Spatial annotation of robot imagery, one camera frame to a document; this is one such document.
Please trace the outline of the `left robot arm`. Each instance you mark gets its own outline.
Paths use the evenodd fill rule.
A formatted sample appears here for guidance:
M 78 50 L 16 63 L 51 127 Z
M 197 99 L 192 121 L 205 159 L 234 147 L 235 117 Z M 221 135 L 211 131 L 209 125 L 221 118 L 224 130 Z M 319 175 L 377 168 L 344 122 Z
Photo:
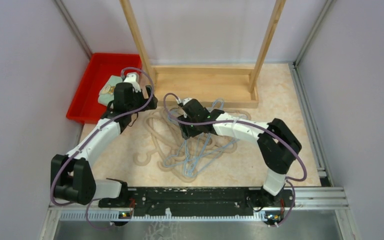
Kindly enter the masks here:
M 148 98 L 136 81 L 124 80 L 113 88 L 112 100 L 94 129 L 77 146 L 65 154 L 56 154 L 51 160 L 50 200 L 56 206 L 88 205 L 93 200 L 110 199 L 118 207 L 129 203 L 130 193 L 121 180 L 96 180 L 93 163 L 132 121 L 139 112 L 154 110 L 153 82 L 146 85 Z

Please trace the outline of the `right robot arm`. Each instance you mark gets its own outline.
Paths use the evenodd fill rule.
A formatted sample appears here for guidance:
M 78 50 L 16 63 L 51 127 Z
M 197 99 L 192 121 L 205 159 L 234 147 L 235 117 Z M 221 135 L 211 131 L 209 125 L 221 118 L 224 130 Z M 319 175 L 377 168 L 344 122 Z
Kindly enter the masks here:
M 261 199 L 267 206 L 281 200 L 281 190 L 292 163 L 302 149 L 301 143 L 284 121 L 255 122 L 220 110 L 208 110 L 194 98 L 178 100 L 183 114 L 177 117 L 182 137 L 187 140 L 202 133 L 232 137 L 256 144 L 268 167 Z

